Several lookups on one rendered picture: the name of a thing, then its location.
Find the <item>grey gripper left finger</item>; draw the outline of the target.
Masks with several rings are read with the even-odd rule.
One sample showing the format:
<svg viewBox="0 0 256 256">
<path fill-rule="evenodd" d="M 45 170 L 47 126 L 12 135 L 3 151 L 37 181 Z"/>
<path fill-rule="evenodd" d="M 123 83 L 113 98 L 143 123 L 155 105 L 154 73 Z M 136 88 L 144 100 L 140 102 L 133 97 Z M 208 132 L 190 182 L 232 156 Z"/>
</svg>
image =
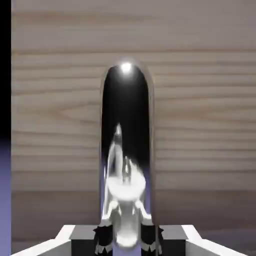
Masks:
<svg viewBox="0 0 256 256">
<path fill-rule="evenodd" d="M 95 256 L 96 225 L 65 224 L 57 236 L 10 256 Z"/>
</svg>

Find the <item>light wood cabinet door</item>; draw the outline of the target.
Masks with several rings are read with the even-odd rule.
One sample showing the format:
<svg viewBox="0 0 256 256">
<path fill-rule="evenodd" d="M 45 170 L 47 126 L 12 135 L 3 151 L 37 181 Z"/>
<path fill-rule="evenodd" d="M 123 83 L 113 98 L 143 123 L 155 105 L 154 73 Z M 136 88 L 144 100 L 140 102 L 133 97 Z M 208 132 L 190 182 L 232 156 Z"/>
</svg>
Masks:
<svg viewBox="0 0 256 256">
<path fill-rule="evenodd" d="M 12 0 L 11 251 L 97 220 L 122 59 L 153 93 L 157 219 L 256 256 L 256 0 Z"/>
</svg>

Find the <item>curved shiny metal handle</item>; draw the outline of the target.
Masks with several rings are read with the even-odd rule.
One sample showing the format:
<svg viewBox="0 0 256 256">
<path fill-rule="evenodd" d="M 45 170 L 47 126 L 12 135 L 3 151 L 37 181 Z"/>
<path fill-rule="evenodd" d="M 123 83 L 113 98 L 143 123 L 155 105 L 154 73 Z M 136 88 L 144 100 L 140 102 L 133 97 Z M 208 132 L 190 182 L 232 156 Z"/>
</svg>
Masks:
<svg viewBox="0 0 256 256">
<path fill-rule="evenodd" d="M 101 86 L 100 223 L 93 256 L 162 256 L 154 212 L 154 90 L 131 59 L 106 71 Z"/>
</svg>

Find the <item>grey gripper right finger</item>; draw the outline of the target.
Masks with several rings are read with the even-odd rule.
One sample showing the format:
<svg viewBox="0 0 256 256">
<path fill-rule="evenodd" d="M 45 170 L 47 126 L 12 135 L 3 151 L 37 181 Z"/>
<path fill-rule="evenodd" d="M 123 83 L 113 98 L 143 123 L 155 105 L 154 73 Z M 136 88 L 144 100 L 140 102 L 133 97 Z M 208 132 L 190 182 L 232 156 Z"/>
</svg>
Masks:
<svg viewBox="0 0 256 256">
<path fill-rule="evenodd" d="M 160 225 L 162 256 L 247 256 L 204 239 L 193 225 Z"/>
</svg>

